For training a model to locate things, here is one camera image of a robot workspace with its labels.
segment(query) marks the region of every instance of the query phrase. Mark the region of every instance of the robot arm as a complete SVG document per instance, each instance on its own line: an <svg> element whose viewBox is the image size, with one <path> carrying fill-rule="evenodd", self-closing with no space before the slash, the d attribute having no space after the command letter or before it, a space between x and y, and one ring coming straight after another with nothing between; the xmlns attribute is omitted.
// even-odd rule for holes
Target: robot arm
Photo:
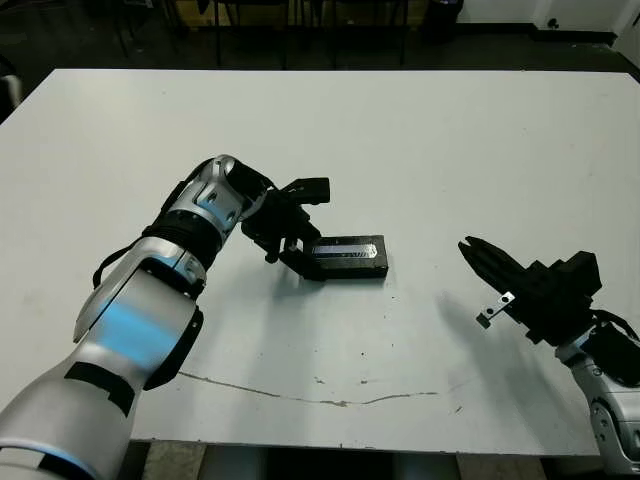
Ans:
<svg viewBox="0 0 640 480"><path fill-rule="evenodd" d="M98 268L76 322L75 350L0 413L0 477L115 477L140 393L176 375L200 331L196 299L235 225L246 220L247 234L276 259L282 238L320 237L299 204L327 202L328 180L296 182L307 197L293 198L226 155L180 182L141 237ZM260 221L251 220L258 212ZM282 225L268 223L275 217Z"/></svg>
<svg viewBox="0 0 640 480"><path fill-rule="evenodd" d="M504 310L529 329L532 342L556 347L589 404L605 471L640 474L640 342L625 320L590 309L602 287L595 255L578 252L550 267L536 261L524 268L484 240L466 240L459 244L464 258L501 293L478 322L488 328Z"/></svg>

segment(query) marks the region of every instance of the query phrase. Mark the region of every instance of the small metal clip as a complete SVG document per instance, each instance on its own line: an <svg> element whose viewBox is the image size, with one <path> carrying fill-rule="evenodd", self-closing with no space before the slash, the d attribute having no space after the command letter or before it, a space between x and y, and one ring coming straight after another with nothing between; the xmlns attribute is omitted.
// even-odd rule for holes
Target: small metal clip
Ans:
<svg viewBox="0 0 640 480"><path fill-rule="evenodd" d="M490 305L483 309L476 317L476 320L484 328L489 328L491 326L491 319L504 310L505 307L515 299L516 297L511 292L503 293L494 305Z"/></svg>

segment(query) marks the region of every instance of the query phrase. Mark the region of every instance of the black floor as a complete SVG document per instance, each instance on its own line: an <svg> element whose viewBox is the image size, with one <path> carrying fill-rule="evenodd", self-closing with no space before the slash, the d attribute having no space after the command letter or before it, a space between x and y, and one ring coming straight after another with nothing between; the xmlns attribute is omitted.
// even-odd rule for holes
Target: black floor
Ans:
<svg viewBox="0 0 640 480"><path fill-rule="evenodd" d="M337 68L636 74L630 62L603 43L534 41L526 33L459 34L450 43L431 45L413 29L406 36L406 59L400 65L399 32L388 30L344 29L338 41ZM330 38L323 29L291 28L287 68L332 69ZM281 40L278 32L268 30L225 31L222 68L280 69ZM54 68L218 68L211 29L184 29L176 34L161 10L128 7L114 15L99 0L10 0L0 7L0 54L16 66L27 93Z"/></svg>

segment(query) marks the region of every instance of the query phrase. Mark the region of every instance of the table surface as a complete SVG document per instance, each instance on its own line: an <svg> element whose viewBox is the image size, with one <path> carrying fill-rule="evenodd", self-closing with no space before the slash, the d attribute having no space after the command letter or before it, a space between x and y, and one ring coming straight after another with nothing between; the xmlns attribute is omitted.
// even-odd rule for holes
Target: table surface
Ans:
<svg viewBox="0 0 640 480"><path fill-rule="evenodd" d="M57 70L0 127L0 407L72 348L91 274L191 168L331 178L325 235L384 234L384 282L306 282L235 232L136 439L594 454L587 408L457 242L598 256L595 305L640 327L638 86L564 72Z"/></svg>

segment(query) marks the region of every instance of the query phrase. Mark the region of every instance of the floor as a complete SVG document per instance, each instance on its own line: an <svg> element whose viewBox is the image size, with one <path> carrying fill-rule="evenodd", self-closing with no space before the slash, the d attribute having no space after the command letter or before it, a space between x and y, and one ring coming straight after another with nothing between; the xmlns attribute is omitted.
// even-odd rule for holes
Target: floor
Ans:
<svg viewBox="0 0 640 480"><path fill-rule="evenodd" d="M120 21L115 22L108 8L109 1L8 0L0 6L0 55L15 65L27 95L54 68L217 68L212 30L183 29L176 33L167 28L161 11L140 7L126 8ZM263 29L245 29L241 33L227 29L221 44L224 68L280 69L280 38ZM450 43L433 45L423 42L420 31L413 29L406 36L406 58L402 65L397 31L345 29L339 45L338 69L613 71L628 72L640 81L640 71L608 45L534 41L524 31L460 33ZM287 68L332 69L330 47L323 29L292 28ZM599 473L584 473L597 470L598 461L541 462L539 459L468 455L439 456L434 460L432 455L205 447L158 442L151 446L132 443L119 479L282 479L298 477L300 473L308 478L312 471L333 479L371 475L443 480L601 478ZM332 470L331 467L318 469L317 465L346 466Z"/></svg>
<svg viewBox="0 0 640 480"><path fill-rule="evenodd" d="M211 29L185 29L176 35L167 28L160 10L140 7L124 9L116 28L113 15L102 3L9 0L0 7L0 54L16 66L26 93L54 68L216 68ZM605 44L533 41L527 33L460 34L453 42L432 45L424 43L418 29L413 29L406 36L406 60L400 65L400 35L386 30L344 29L337 68L584 70L637 75L630 62ZM122 46L116 31L122 34ZM225 31L223 68L281 68L280 38L259 28ZM294 27L288 38L288 69L333 68L326 31Z"/></svg>

